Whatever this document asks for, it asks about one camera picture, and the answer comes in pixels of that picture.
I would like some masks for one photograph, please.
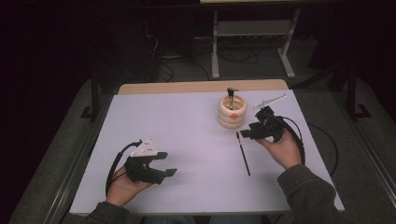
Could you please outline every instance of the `pen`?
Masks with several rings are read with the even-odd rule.
[[[238,133],[238,132],[236,132],[236,138],[238,139],[239,147],[241,148],[242,156],[244,157],[244,162],[245,162],[245,165],[246,165],[246,167],[247,167],[247,174],[250,175],[250,171],[249,171],[249,169],[248,169],[247,158],[245,157],[245,152],[244,152],[244,149],[242,148],[242,143],[241,143],[241,139],[239,139],[239,133]]]

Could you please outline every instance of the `metal frame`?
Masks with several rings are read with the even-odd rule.
[[[102,129],[102,125],[105,121],[107,110],[110,107],[112,99],[113,95],[103,95],[100,109],[97,110],[94,121],[92,118],[89,130],[83,138],[83,142],[79,146],[78,153],[70,163],[66,176],[64,177],[64,181],[58,188],[53,203],[43,223],[59,223],[64,215],[64,209],[69,207],[71,203],[70,201],[74,199],[74,190],[78,188],[79,182],[82,178],[80,171],[84,165],[87,165],[87,161],[84,162],[84,160],[86,160],[87,156],[92,153],[97,136]]]
[[[287,53],[299,15],[300,9],[296,8],[290,21],[240,21],[238,23],[237,21],[219,21],[218,12],[215,10],[213,19],[212,78],[219,79],[218,36],[233,35],[285,35],[286,42],[277,52],[288,78],[295,78]]]
[[[345,102],[342,99],[342,96],[339,93],[334,94],[335,102],[342,108],[345,106]],[[382,161],[379,159],[378,155],[375,152],[375,148],[367,139],[364,131],[361,129],[361,126],[356,121],[356,118],[351,117],[349,111],[345,109],[340,109],[343,113],[343,116],[348,123],[348,126],[356,134],[356,137],[361,142],[361,145],[364,151],[367,154],[369,162],[371,163],[375,175],[378,177],[379,182],[381,183],[384,191],[388,194],[390,201],[392,202],[393,206],[396,207],[396,182],[390,176],[387,168],[384,166]]]

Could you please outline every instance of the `white table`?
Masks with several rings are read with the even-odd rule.
[[[152,216],[290,211],[276,182],[283,168],[255,141],[241,139],[251,172],[248,176],[235,136],[236,131],[247,129],[249,123],[257,121],[254,115],[258,111],[253,111],[254,105],[283,93],[288,97],[271,107],[276,115],[293,119],[298,124],[303,133],[306,165],[332,183],[293,91],[238,92],[248,103],[246,123],[238,130],[225,129],[217,120],[219,99],[226,90],[117,95],[108,110],[70,212],[86,215],[97,203],[104,201],[106,176],[117,153],[129,143],[149,137],[158,151],[169,153],[165,160],[153,161],[150,167],[177,168],[177,172],[125,205],[132,213]],[[125,163],[131,151],[124,153],[119,166]],[[344,210],[338,195],[335,206]]]

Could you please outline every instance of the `wooden table edge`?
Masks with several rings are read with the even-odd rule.
[[[289,89],[283,79],[138,83],[120,86],[118,95],[227,91],[229,87],[236,88],[240,91],[279,91]]]

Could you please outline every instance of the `black cable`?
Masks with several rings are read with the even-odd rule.
[[[294,141],[297,144],[297,147],[300,151],[300,156],[301,156],[301,161],[302,164],[305,164],[305,149],[304,149],[304,143],[303,143],[303,136],[301,134],[300,128],[297,126],[296,122],[294,122],[292,119],[288,119],[285,117],[281,117],[281,116],[274,116],[274,115],[269,115],[266,114],[265,116],[275,119],[278,122],[280,122],[282,124],[282,126],[289,131],[289,133],[291,134],[291,136],[294,138]],[[283,119],[288,119],[291,122],[293,122],[293,124],[297,127],[297,130],[299,132],[300,137],[297,135],[297,133],[290,127],[290,125]]]
[[[332,176],[332,175],[335,173],[335,170],[336,170],[337,167],[338,167],[338,160],[339,160],[338,147],[337,147],[337,145],[335,144],[334,139],[332,139],[332,137],[331,137],[326,131],[324,131],[323,129],[321,129],[321,128],[319,128],[318,126],[313,125],[313,124],[311,124],[311,123],[308,123],[308,125],[311,126],[311,127],[316,128],[316,129],[318,129],[318,130],[320,130],[320,131],[322,131],[322,132],[323,132],[324,134],[326,134],[326,135],[329,137],[329,139],[332,141],[332,145],[334,146],[334,152],[335,152],[334,167],[332,168],[332,171],[330,172],[330,176]]]
[[[129,147],[132,147],[132,146],[138,147],[141,143],[142,143],[142,140],[140,140],[140,142],[137,142],[137,143],[128,144],[126,147],[124,147],[124,148],[122,149],[121,152],[119,152],[119,153],[117,154],[116,159],[113,161],[113,164],[111,165],[111,168],[110,168],[110,170],[108,171],[108,176],[107,176],[107,181],[106,181],[106,196],[107,196],[108,190],[110,189],[111,182],[113,181],[114,172],[116,171],[117,165],[119,164],[119,161],[120,161],[120,159],[121,159],[121,157],[122,157],[122,154],[123,154],[123,153],[125,152],[125,150],[128,149]]]
[[[195,55],[200,54],[201,52],[207,52],[213,46],[213,41],[212,41],[211,37],[203,37],[201,39],[197,39],[197,42],[204,42],[204,41],[202,41],[202,39],[203,40],[207,40],[208,39],[210,41],[207,41],[208,43],[205,44],[205,46],[202,46],[202,47],[200,46],[199,48],[194,49],[194,54]]]
[[[245,50],[238,50],[238,51],[245,53],[247,55],[247,57],[244,59],[239,59],[239,58],[235,57],[234,55],[232,55],[231,53],[226,53],[225,51],[218,51],[218,55],[223,60],[229,61],[232,63],[255,64],[259,61],[258,53],[255,53],[252,51],[252,55],[249,55],[249,53],[247,53]],[[247,61],[252,58],[254,58],[255,60],[252,63],[247,63]]]
[[[117,175],[117,176],[114,177],[111,181],[114,182],[116,179],[120,178],[121,176],[123,176],[123,175],[125,175],[125,174],[126,174],[126,172],[124,172],[124,173],[122,173],[122,174],[120,174],[120,175]]]
[[[165,71],[161,68],[161,66],[166,67],[167,69],[170,70],[170,72],[169,72],[169,73],[165,72]],[[172,80],[172,78],[173,78],[175,72],[174,72],[174,70],[173,70],[169,65],[164,64],[164,63],[161,63],[161,64],[157,65],[157,67],[158,67],[158,69],[160,70],[160,76],[163,78],[163,80],[164,80],[165,82],[169,82],[169,81]],[[162,75],[162,73],[165,74],[165,75],[168,75],[169,78],[164,77],[164,76]]]
[[[286,117],[281,117],[281,118],[282,118],[282,119],[287,119],[287,120],[291,121],[291,122],[296,126],[296,128],[297,128],[297,130],[298,130],[298,133],[299,133],[299,135],[300,135],[300,139],[301,139],[301,141],[303,141],[303,136],[301,135],[300,128],[298,127],[298,125],[296,124],[296,122],[294,122],[294,120],[289,119],[289,118],[286,118]]]
[[[202,65],[200,65],[196,62],[186,60],[186,61],[172,61],[172,62],[167,62],[167,63],[192,63],[192,64],[195,64],[198,67],[202,68],[202,70],[204,70],[207,80],[210,81],[210,75],[207,73],[206,69]]]
[[[281,217],[282,217],[282,214],[280,214],[279,216],[277,216],[276,219],[275,219],[275,221],[274,221],[274,224],[276,224],[276,223],[280,220]]]

